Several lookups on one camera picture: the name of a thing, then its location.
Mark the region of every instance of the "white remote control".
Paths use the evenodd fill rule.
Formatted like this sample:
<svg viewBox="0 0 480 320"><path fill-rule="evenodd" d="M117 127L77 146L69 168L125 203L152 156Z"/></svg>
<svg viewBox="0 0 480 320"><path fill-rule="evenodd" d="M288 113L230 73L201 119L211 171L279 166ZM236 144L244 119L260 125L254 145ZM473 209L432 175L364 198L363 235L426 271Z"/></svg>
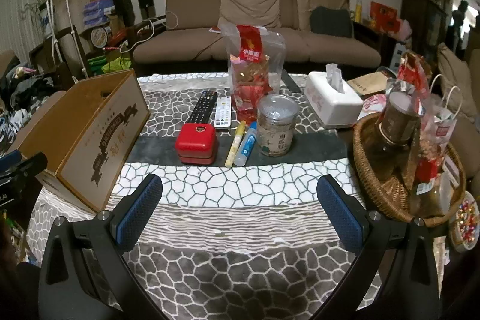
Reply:
<svg viewBox="0 0 480 320"><path fill-rule="evenodd" d="M231 124L232 97L219 97L217 99L217 109L215 110L214 127L216 129L228 129Z"/></svg>

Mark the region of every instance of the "black speaker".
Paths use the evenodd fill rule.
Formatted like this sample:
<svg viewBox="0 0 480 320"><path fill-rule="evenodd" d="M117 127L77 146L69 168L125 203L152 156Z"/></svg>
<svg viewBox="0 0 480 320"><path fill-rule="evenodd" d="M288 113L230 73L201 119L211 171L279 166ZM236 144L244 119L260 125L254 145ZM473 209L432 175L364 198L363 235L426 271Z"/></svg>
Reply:
<svg viewBox="0 0 480 320"><path fill-rule="evenodd" d="M138 0L138 6L142 14L142 19L155 16L155 5L153 0Z"/></svg>
<svg viewBox="0 0 480 320"><path fill-rule="evenodd" d="M135 25L134 6L131 4L131 0L113 0L113 4L117 14L123 18L125 26Z"/></svg>

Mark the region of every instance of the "blue gripper pad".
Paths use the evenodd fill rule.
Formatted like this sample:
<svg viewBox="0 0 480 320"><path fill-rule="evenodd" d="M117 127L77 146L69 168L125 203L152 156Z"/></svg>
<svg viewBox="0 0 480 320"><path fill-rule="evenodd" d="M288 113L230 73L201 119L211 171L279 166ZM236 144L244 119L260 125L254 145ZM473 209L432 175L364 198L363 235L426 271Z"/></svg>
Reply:
<svg viewBox="0 0 480 320"><path fill-rule="evenodd" d="M0 158L0 174L7 171L11 167L16 166L22 161L22 154L19 150L10 152L9 154Z"/></svg>
<svg viewBox="0 0 480 320"><path fill-rule="evenodd" d="M345 250L358 255L369 231L365 209L355 197L343 191L332 175L320 177L317 197Z"/></svg>
<svg viewBox="0 0 480 320"><path fill-rule="evenodd" d="M113 210L110 233L121 252L131 251L162 198L162 181L148 174L135 191Z"/></svg>

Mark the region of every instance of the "plastic jar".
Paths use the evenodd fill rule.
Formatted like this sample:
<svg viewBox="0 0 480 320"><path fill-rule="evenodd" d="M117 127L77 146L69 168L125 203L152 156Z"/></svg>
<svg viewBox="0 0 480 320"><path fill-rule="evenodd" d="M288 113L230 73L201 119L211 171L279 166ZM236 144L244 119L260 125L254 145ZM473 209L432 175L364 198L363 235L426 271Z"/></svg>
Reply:
<svg viewBox="0 0 480 320"><path fill-rule="evenodd" d="M262 154L285 155L292 144L298 104L280 94L266 95L258 102L257 143Z"/></svg>

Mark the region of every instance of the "white bowl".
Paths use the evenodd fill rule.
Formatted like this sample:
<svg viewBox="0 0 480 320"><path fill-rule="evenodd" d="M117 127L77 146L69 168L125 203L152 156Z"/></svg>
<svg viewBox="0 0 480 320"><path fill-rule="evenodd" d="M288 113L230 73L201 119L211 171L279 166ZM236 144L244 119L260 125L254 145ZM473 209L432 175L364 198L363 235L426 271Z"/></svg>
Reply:
<svg viewBox="0 0 480 320"><path fill-rule="evenodd" d="M475 215L478 217L479 208L477 203L475 202L475 198L473 197L473 195L471 195L468 191L466 191L465 197L463 200L468 201L470 205L473 204L475 208ZM457 222L457 219L458 219L458 212L456 212L450 218L450 241L452 242L452 245L454 246L455 250L457 250L458 252L465 252L465 251L471 250L477 244L477 241L479 239L478 234L480 233L479 232L480 221L477 223L477 229L475 230L475 240L469 243L462 240L462 235L460 234L460 224Z"/></svg>

